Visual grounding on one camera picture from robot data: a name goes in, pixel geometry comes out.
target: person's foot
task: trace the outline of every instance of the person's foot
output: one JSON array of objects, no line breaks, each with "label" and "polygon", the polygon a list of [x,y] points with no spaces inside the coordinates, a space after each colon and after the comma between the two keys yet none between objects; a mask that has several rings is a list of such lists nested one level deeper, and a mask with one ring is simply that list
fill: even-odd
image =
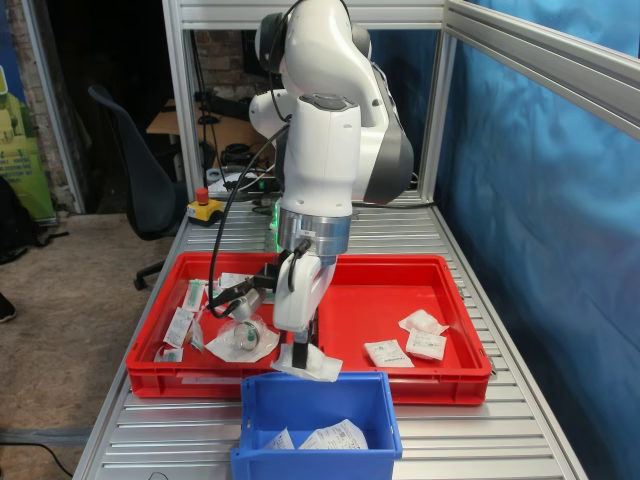
[{"label": "person's foot", "polygon": [[8,322],[15,316],[16,308],[0,293],[0,323]]}]

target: banner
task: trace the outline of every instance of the banner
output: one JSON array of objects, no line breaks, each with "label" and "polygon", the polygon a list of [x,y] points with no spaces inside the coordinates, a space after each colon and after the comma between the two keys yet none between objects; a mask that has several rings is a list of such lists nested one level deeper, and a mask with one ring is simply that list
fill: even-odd
[{"label": "banner", "polygon": [[4,0],[0,0],[0,175],[11,184],[34,220],[55,216],[25,104]]}]

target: blue bin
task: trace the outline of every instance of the blue bin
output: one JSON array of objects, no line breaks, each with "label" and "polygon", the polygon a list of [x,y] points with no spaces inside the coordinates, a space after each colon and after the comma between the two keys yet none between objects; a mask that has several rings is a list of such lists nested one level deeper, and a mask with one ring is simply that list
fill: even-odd
[{"label": "blue bin", "polygon": [[[287,428],[296,449],[318,428],[349,419],[369,450],[264,450]],[[242,436],[234,480],[391,480],[402,444],[386,373],[342,373],[335,383],[281,373],[242,382]]]}]

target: black chair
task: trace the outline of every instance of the black chair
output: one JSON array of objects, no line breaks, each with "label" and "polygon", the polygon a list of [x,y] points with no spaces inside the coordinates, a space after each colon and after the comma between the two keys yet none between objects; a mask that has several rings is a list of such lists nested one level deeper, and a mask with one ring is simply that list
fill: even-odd
[{"label": "black chair", "polygon": [[[188,203],[186,184],[171,181],[129,114],[113,101],[104,87],[89,87],[89,95],[105,107],[118,145],[129,187],[127,219],[131,228],[142,240],[175,236]],[[136,289],[145,288],[144,277],[159,273],[163,265],[164,262],[159,262],[136,273],[133,282]]]}]

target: red tray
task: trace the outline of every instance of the red tray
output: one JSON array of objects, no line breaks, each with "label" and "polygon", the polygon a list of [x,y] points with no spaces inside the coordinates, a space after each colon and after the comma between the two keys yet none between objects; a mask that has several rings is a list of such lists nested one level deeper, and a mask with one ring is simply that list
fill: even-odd
[{"label": "red tray", "polygon": [[[273,254],[221,253],[214,278],[223,272],[255,274],[265,263],[273,261]],[[189,280],[208,278],[210,264],[211,254],[208,253],[183,253],[176,258],[127,356],[131,389],[137,396],[240,398],[243,378],[272,371],[270,365],[280,355],[279,347],[251,364],[227,363],[207,349],[201,354],[189,345],[184,346],[180,363],[153,361],[156,352],[164,345],[164,335],[176,307],[182,306]],[[262,305],[256,313],[277,332],[272,326],[273,305]],[[203,315],[200,324],[205,344],[217,336],[226,321],[215,318],[210,312]]]},{"label": "red tray", "polygon": [[[423,309],[449,325],[444,358],[409,354],[415,368],[377,368],[365,343],[409,332],[398,322]],[[484,401],[491,364],[447,263],[436,255],[344,255],[318,309],[318,347],[343,360],[343,371],[384,371],[395,403],[467,404]]]},{"label": "red tray", "polygon": [[[205,350],[186,346],[181,363],[153,358],[176,307],[182,305],[189,279],[207,278],[208,253],[179,255],[127,356],[133,392],[141,397],[239,398],[242,378],[271,371],[279,347],[254,364],[230,364]],[[215,277],[222,272],[256,273],[273,254],[222,253]],[[415,368],[376,368],[364,343],[397,339],[404,349],[408,333],[398,321],[424,309],[449,325],[445,356],[428,361],[410,355]],[[272,324],[273,307],[257,312]],[[204,341],[215,338],[224,320],[206,313]],[[462,303],[446,262],[432,255],[343,255],[318,310],[318,346],[344,361],[344,371],[385,371],[394,402],[413,404],[479,404],[491,365]]]}]

